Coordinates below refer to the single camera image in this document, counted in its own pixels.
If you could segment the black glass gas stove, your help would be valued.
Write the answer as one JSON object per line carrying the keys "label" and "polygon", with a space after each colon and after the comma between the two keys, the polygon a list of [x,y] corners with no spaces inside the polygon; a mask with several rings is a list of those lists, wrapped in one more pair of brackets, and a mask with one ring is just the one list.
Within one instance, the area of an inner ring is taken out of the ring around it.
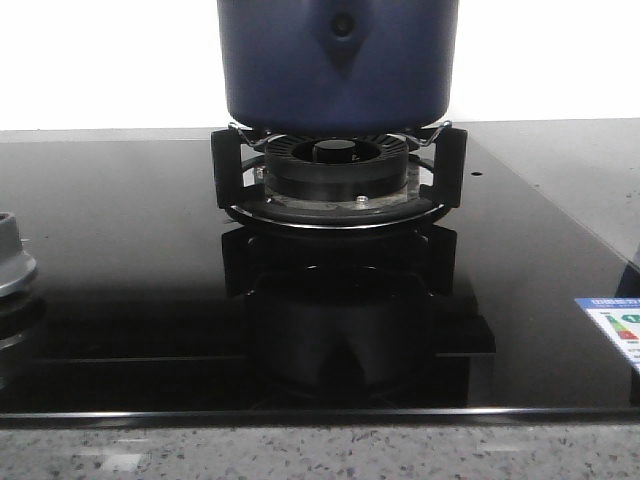
{"label": "black glass gas stove", "polygon": [[1,205],[3,427],[639,419],[580,305],[638,274],[476,141],[459,209],[384,232],[232,222],[204,139],[7,143]]}

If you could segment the black round gas burner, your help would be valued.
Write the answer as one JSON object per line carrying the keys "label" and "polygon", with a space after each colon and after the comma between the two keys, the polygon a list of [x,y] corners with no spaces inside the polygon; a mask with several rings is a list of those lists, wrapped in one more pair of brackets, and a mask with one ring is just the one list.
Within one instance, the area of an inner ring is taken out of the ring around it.
{"label": "black round gas burner", "polygon": [[227,209],[309,229],[373,228],[412,221],[435,208],[418,183],[408,143],[391,134],[283,135],[264,144],[264,195]]}

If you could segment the black pot support grate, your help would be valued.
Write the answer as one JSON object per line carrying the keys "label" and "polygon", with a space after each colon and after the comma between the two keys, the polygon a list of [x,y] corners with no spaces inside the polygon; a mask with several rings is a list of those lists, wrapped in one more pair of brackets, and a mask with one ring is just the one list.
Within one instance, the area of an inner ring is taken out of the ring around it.
{"label": "black pot support grate", "polygon": [[[467,133],[445,122],[439,126],[391,134],[405,140],[412,157],[410,166],[416,169],[417,180],[424,187],[426,197],[435,204],[428,215],[408,221],[435,220],[459,206],[464,176]],[[262,198],[264,191],[253,188],[261,184],[264,176],[263,149],[270,139],[293,135],[259,132],[243,129],[236,124],[217,130],[211,135],[213,174],[217,204],[232,219],[245,225],[263,225],[273,228],[310,231],[358,231],[385,228],[393,225],[358,229],[309,229],[289,227],[255,220],[246,215],[230,214],[227,209],[256,193]],[[370,135],[324,135],[304,137],[347,137]]]}

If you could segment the dark blue saucepan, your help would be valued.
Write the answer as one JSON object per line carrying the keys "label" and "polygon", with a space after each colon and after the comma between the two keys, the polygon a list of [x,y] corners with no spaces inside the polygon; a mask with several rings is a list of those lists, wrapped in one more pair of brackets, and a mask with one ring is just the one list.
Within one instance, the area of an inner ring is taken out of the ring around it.
{"label": "dark blue saucepan", "polygon": [[459,4],[220,1],[228,110],[256,130],[374,134],[449,106]]}

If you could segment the energy rating label sticker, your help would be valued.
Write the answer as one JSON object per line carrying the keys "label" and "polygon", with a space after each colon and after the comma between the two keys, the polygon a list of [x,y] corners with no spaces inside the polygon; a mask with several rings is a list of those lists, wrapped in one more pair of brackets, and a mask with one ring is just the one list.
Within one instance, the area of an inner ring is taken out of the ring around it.
{"label": "energy rating label sticker", "polygon": [[639,299],[576,298],[575,302],[639,372]]}

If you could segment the silver stove control knob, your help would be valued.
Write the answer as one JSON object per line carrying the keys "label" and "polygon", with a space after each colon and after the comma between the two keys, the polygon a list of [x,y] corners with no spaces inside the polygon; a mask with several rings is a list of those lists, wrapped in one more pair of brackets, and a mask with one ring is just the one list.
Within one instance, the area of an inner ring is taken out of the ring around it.
{"label": "silver stove control knob", "polygon": [[16,216],[1,213],[1,297],[8,297],[30,284],[36,276],[37,262],[24,248]]}

